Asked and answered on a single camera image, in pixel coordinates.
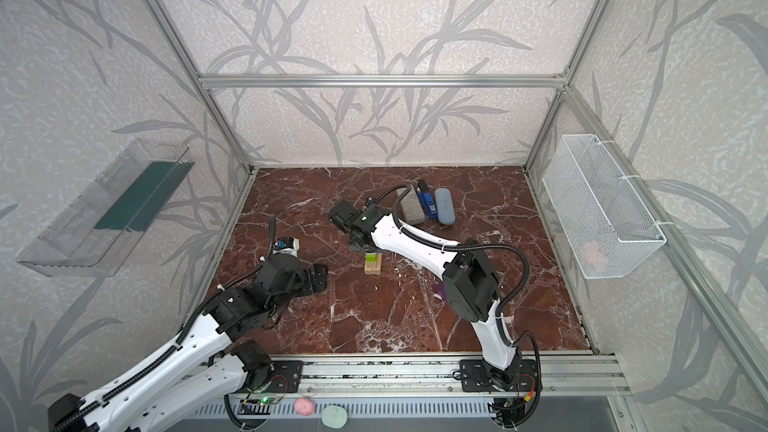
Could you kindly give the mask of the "purple block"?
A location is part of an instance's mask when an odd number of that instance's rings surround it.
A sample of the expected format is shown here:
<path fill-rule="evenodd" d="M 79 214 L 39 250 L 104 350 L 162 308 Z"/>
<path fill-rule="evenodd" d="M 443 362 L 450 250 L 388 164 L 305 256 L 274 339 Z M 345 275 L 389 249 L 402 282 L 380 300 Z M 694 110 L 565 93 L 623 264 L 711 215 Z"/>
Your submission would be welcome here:
<path fill-rule="evenodd" d="M 433 291 L 436 297 L 438 297 L 440 300 L 445 301 L 446 300 L 446 294 L 444 285 L 442 283 L 435 284 L 433 286 Z"/>

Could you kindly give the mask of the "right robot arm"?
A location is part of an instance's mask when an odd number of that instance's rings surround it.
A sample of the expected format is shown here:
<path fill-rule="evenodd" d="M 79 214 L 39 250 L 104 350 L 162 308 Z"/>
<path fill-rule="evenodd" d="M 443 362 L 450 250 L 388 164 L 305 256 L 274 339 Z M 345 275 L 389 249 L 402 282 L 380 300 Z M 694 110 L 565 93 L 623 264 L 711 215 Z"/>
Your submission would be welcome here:
<path fill-rule="evenodd" d="M 494 373 L 510 369 L 519 354 L 504 324 L 503 309 L 530 278 L 530 262 L 521 250 L 503 243 L 442 239 L 403 222 L 376 203 L 358 209 L 343 200 L 331 209 L 329 219 L 363 250 L 398 254 L 435 275 L 449 307 L 472 325 L 486 368 Z M 506 296 L 500 295 L 501 280 L 489 250 L 510 252 L 521 262 L 522 277 Z"/>

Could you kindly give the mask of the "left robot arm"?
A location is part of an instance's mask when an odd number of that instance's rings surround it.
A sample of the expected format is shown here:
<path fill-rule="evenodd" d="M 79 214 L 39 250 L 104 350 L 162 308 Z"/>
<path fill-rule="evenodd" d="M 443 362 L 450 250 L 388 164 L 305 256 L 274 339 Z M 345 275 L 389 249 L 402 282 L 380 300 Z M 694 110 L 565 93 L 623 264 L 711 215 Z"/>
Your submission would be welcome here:
<path fill-rule="evenodd" d="M 268 381 L 269 356 L 241 339 L 295 298 L 323 292 L 328 268 L 275 253 L 206 299 L 166 344 L 83 397 L 48 409 L 52 431 L 163 431 L 208 400 L 250 379 Z"/>

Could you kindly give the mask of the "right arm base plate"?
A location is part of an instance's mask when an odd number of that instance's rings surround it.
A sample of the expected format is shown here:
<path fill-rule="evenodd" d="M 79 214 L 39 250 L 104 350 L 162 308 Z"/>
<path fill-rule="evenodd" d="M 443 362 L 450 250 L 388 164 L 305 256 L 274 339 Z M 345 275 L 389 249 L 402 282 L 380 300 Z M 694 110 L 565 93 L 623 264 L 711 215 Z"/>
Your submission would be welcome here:
<path fill-rule="evenodd" d="M 484 360 L 465 359 L 452 373 L 463 392 L 513 392 L 520 394 L 541 390 L 539 366 L 534 359 L 517 358 L 504 370 L 495 369 Z"/>

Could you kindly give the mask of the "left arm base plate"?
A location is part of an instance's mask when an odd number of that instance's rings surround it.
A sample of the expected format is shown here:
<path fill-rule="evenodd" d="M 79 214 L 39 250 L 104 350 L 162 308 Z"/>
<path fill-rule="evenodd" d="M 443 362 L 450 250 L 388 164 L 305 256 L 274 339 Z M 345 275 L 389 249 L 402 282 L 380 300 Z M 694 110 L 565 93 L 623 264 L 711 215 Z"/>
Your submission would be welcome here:
<path fill-rule="evenodd" d="M 243 388 L 247 392 L 292 394 L 297 393 L 304 362 L 300 360 L 273 361 L 268 368 L 250 372 Z"/>

